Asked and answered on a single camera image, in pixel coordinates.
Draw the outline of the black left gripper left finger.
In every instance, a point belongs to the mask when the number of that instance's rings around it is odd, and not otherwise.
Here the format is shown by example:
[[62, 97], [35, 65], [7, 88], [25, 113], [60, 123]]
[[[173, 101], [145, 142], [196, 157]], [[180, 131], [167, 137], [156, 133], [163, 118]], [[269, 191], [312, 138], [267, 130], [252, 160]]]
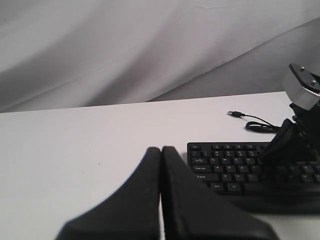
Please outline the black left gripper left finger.
[[149, 147], [126, 182], [110, 197], [68, 221], [58, 240], [158, 240], [161, 151]]

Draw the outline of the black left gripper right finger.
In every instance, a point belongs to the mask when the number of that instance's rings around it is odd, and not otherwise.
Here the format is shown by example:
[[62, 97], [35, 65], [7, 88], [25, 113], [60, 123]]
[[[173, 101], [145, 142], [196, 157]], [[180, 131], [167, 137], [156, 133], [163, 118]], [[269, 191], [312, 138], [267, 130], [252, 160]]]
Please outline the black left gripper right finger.
[[161, 153], [161, 203], [167, 240], [274, 240], [266, 222], [214, 193], [173, 146]]

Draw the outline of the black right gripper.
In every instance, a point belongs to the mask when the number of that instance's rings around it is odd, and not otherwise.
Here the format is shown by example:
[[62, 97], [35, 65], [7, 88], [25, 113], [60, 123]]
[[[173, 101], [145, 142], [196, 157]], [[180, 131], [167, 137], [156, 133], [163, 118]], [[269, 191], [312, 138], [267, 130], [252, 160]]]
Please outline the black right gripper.
[[292, 119], [285, 119], [275, 137], [261, 152], [262, 163], [293, 163], [298, 160], [300, 153], [300, 137], [303, 138], [307, 149], [314, 159], [320, 162], [320, 102], [310, 110], [291, 103], [294, 112]]

